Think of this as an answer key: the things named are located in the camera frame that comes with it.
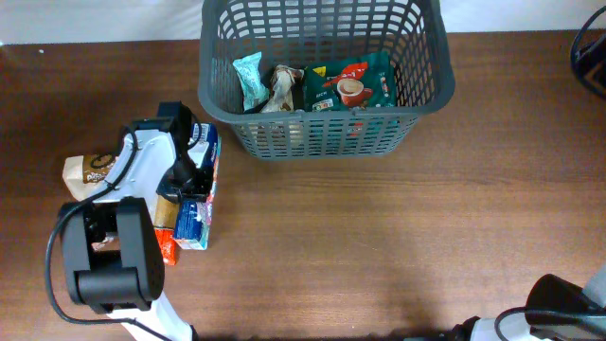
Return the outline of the beige brown snack pouch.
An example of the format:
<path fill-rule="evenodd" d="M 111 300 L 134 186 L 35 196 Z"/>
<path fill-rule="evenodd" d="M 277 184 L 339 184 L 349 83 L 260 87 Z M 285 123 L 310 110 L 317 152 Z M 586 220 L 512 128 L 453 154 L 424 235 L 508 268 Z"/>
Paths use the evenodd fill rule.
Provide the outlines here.
<path fill-rule="evenodd" d="M 116 162 L 110 154 L 86 154 L 67 157 L 62 179 L 76 201 L 88 198 L 104 181 Z"/>

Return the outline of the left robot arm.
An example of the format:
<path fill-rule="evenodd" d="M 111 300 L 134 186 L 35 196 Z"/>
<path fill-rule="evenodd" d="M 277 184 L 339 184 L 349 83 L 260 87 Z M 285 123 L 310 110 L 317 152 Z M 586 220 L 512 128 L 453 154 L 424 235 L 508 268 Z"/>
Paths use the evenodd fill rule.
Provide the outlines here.
<path fill-rule="evenodd" d="M 158 198 L 171 203 L 205 201 L 212 169 L 195 162 L 198 118 L 180 101 L 162 102 L 155 118 L 136 120 L 121 135 L 116 162 L 90 196 L 66 203 L 45 251 L 45 289 L 64 321 L 86 326 L 123 326 L 136 340 L 195 340 L 163 288 L 165 264 L 152 218 Z M 62 248 L 67 292 L 97 318 L 66 314 L 54 295 L 51 260 Z"/>

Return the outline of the grey plastic basket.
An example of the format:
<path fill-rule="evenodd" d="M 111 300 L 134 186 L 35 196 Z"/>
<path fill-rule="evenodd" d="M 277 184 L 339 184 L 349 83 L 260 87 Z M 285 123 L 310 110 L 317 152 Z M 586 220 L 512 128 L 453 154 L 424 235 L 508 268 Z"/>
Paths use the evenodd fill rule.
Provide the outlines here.
<path fill-rule="evenodd" d="M 383 155 L 452 98 L 455 77 L 438 0 L 205 0 L 198 97 L 265 160 Z M 279 66 L 294 106 L 244 105 L 235 61 L 270 86 Z"/>

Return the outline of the green coffee sachet bag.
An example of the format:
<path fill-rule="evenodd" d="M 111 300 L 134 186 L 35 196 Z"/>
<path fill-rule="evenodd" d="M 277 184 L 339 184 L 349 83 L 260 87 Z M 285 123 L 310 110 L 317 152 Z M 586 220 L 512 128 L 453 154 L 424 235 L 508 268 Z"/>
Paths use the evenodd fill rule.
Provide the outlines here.
<path fill-rule="evenodd" d="M 310 64 L 304 69 L 303 96 L 306 112 L 395 107 L 395 68 L 385 51 Z"/>

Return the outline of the orange biscuit packet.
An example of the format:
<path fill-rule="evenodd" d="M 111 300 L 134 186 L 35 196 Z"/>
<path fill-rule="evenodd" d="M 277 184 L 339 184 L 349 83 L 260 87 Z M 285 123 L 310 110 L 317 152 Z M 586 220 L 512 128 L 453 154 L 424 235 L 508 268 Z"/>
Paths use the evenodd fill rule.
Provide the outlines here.
<path fill-rule="evenodd" d="M 163 262 L 174 266 L 178 261 L 177 243 L 173 239 L 179 206 L 164 197 L 157 196 L 156 209 L 153 214 L 153 225 L 156 239 L 160 245 Z"/>

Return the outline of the beige chocolate snack pouch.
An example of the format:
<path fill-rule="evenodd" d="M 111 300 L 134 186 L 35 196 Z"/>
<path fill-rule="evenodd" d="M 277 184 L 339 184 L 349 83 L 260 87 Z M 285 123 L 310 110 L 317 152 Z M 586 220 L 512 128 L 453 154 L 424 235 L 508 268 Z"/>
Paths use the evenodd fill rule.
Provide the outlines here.
<path fill-rule="evenodd" d="M 253 113 L 294 111 L 293 87 L 303 78 L 302 69 L 279 64 L 270 79 L 269 99 L 251 111 Z"/>

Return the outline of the blue tissue pack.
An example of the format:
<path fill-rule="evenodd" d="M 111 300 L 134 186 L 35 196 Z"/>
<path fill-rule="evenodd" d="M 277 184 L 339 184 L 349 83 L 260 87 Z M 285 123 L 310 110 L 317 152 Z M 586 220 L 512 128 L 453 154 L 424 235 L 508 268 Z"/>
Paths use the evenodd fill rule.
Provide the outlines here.
<path fill-rule="evenodd" d="M 190 141 L 194 145 L 188 150 L 188 156 L 203 172 L 205 198 L 188 199 L 181 204 L 173 239 L 184 250 L 206 250 L 217 191 L 222 140 L 213 124 L 200 123 L 193 126 Z"/>

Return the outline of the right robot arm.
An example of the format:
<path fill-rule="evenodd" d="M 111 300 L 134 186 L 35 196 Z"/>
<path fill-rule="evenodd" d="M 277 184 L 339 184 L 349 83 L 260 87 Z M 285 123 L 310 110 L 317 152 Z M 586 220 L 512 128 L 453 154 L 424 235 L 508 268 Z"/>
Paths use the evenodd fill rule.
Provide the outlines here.
<path fill-rule="evenodd" d="M 446 334 L 461 341 L 605 341 L 605 269 L 582 287 L 547 274 L 521 307 L 495 318 L 474 316 Z"/>

